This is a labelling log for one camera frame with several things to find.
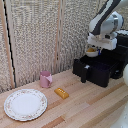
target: small object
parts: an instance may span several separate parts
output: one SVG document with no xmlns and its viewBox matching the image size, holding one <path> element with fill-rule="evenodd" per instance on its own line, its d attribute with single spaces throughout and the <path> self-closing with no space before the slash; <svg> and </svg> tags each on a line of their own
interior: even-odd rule
<svg viewBox="0 0 128 128">
<path fill-rule="evenodd" d="M 98 49 L 98 55 L 101 55 L 100 49 Z"/>
<path fill-rule="evenodd" d="M 42 71 L 40 73 L 40 84 L 43 88 L 49 88 L 52 83 L 52 75 L 49 71 Z"/>
<path fill-rule="evenodd" d="M 88 52 L 88 50 L 86 51 L 86 55 L 88 56 L 88 57 L 96 57 L 96 56 L 98 56 L 98 51 L 97 51 L 97 48 L 92 48 L 94 51 L 93 52 L 90 52 L 91 50 L 89 50 L 89 52 Z"/>
<path fill-rule="evenodd" d="M 57 95 L 59 95 L 62 99 L 66 99 L 67 97 L 69 97 L 69 94 L 65 92 L 64 90 L 62 90 L 61 88 L 55 89 L 54 92 Z"/>
<path fill-rule="evenodd" d="M 95 50 L 93 48 L 89 48 L 87 52 L 94 52 Z"/>
</svg>

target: light wood surface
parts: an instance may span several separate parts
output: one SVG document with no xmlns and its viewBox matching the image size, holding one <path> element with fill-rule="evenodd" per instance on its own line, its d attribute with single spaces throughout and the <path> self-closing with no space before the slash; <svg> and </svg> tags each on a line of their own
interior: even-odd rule
<svg viewBox="0 0 128 128">
<path fill-rule="evenodd" d="M 81 83 L 72 70 L 53 75 L 51 88 L 42 88 L 39 81 L 0 95 L 0 128 L 109 128 L 120 116 L 128 101 L 128 87 L 123 78 L 110 79 L 107 88 L 91 82 Z M 62 88 L 69 97 L 62 99 L 54 90 Z M 46 111 L 37 119 L 15 121 L 4 112 L 4 102 L 14 91 L 36 89 L 48 100 Z"/>
</svg>

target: yellow sponge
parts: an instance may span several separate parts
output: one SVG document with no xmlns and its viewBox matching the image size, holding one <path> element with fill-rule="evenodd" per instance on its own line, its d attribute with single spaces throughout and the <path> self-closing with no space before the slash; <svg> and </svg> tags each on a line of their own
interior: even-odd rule
<svg viewBox="0 0 128 128">
<path fill-rule="evenodd" d="M 54 92 L 63 99 L 66 99 L 67 97 L 69 97 L 69 94 L 64 90 L 62 90 L 61 88 L 55 89 Z"/>
</svg>

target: plate rim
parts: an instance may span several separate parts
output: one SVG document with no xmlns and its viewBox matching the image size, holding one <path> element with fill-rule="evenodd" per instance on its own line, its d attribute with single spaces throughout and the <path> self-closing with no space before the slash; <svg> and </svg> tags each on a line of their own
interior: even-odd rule
<svg viewBox="0 0 128 128">
<path fill-rule="evenodd" d="M 5 108 L 5 107 L 6 107 L 6 103 L 7 103 L 8 99 L 9 99 L 12 95 L 14 95 L 16 92 L 20 92 L 20 91 L 22 91 L 22 90 L 38 91 L 38 92 L 42 93 L 41 91 L 35 90 L 35 89 L 20 89 L 20 90 L 17 90 L 17 91 L 15 91 L 15 92 L 11 93 L 11 94 L 6 98 L 6 100 L 5 100 L 5 102 L 4 102 L 4 111 L 5 111 L 5 113 L 6 113 L 10 118 L 12 118 L 12 119 L 14 119 L 14 120 L 18 120 L 18 121 L 30 121 L 30 120 L 33 120 L 33 119 L 38 118 L 39 116 L 41 116 L 41 115 L 45 112 L 45 110 L 46 110 L 46 108 L 47 108 L 47 103 L 48 103 L 48 102 L 47 102 L 47 98 L 46 98 L 46 96 L 44 95 L 44 93 L 42 93 L 42 94 L 43 94 L 43 97 L 44 97 L 45 100 L 46 100 L 45 108 L 44 108 L 44 110 L 43 110 L 39 115 L 37 115 L 37 116 L 35 116 L 35 117 L 31 117 L 31 118 L 29 118 L 29 119 L 17 119 L 17 118 L 14 118 L 14 117 L 10 116 L 10 115 L 8 114 L 8 112 L 6 111 L 6 108 Z"/>
</svg>

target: decorative plate border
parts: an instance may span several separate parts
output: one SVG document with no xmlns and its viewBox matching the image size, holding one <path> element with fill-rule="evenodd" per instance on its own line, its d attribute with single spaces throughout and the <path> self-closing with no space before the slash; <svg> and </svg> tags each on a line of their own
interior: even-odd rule
<svg viewBox="0 0 128 128">
<path fill-rule="evenodd" d="M 11 108 L 11 102 L 20 95 L 23 95 L 25 93 L 28 94 L 32 94 L 37 96 L 40 99 L 40 107 L 39 109 L 36 111 L 36 113 L 32 113 L 30 115 L 27 116 L 23 116 L 23 115 L 19 115 L 17 113 L 15 113 L 12 108 Z M 5 100 L 4 103 L 4 111 L 5 113 L 12 119 L 15 120 L 19 120 L 19 121 L 27 121 L 27 120 L 32 120 L 35 119 L 37 117 L 39 117 L 47 108 L 47 98 L 45 97 L 45 95 L 43 93 L 41 93 L 38 90 L 34 90 L 34 89 L 22 89 L 22 90 L 18 90 L 14 93 L 12 93 L 11 95 L 9 95 L 7 97 L 7 99 Z"/>
</svg>

